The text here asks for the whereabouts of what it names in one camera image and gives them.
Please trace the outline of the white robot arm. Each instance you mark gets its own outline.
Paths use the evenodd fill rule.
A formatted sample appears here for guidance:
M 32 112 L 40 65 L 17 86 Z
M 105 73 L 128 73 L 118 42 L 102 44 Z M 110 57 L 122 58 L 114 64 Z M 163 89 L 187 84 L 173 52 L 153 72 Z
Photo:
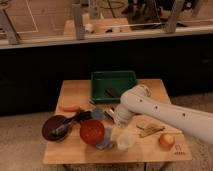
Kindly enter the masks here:
M 114 122 L 126 126 L 135 114 L 146 114 L 213 144 L 213 113 L 154 100 L 144 84 L 136 85 L 121 95 Z

